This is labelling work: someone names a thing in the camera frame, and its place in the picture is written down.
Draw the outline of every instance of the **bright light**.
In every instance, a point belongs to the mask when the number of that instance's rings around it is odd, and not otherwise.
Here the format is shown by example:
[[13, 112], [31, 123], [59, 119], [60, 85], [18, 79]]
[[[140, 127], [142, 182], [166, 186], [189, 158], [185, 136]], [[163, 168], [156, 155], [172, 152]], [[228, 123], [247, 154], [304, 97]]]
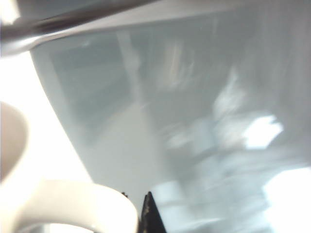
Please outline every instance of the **bright light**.
[[271, 205], [265, 217], [276, 233], [311, 232], [311, 169], [281, 172], [263, 188]]
[[274, 123], [274, 115], [259, 117], [244, 131], [247, 149], [265, 149], [283, 131], [282, 124]]

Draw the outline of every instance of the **white object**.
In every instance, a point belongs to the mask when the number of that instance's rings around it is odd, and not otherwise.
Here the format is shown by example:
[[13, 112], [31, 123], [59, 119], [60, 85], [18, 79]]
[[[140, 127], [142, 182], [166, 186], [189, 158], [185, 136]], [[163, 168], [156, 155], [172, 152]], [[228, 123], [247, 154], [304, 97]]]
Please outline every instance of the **white object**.
[[27, 120], [5, 103], [1, 103], [1, 124], [2, 233], [44, 223], [65, 223], [99, 233], [137, 232], [137, 211], [120, 192], [93, 183], [43, 179], [29, 150]]

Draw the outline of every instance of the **white curved object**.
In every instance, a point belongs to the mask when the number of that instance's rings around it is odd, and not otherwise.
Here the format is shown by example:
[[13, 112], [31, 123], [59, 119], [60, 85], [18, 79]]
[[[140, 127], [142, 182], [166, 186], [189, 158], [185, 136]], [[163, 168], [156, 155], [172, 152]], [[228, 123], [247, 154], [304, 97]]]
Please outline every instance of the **white curved object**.
[[137, 232], [137, 211], [120, 192], [93, 183], [42, 178], [41, 154], [29, 153], [27, 120], [18, 110], [1, 103], [1, 124], [1, 169], [5, 171], [0, 186], [1, 233], [46, 223], [97, 233]]

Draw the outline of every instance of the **glass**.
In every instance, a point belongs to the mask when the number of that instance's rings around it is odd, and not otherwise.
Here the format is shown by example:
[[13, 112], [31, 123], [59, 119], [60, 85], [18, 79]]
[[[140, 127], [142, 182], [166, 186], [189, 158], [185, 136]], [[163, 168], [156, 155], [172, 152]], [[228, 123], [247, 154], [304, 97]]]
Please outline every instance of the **glass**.
[[[286, 233], [264, 187], [311, 166], [310, 15], [307, 1], [250, 2], [50, 41], [32, 57], [94, 182], [138, 211], [151, 190], [169, 233]], [[302, 223], [291, 229], [309, 232]]]

